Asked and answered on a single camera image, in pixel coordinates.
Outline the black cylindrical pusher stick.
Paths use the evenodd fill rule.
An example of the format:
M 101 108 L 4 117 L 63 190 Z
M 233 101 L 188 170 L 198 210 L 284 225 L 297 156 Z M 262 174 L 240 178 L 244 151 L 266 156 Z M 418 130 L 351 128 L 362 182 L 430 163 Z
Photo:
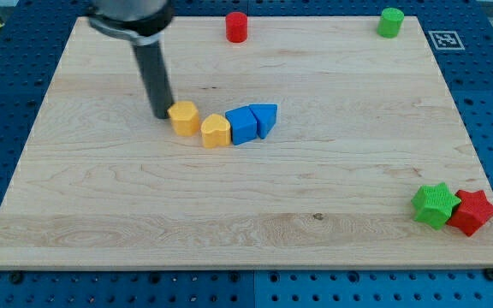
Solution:
M 168 119 L 168 109 L 175 101 L 160 43 L 134 45 L 133 51 L 153 115 L 157 119 Z

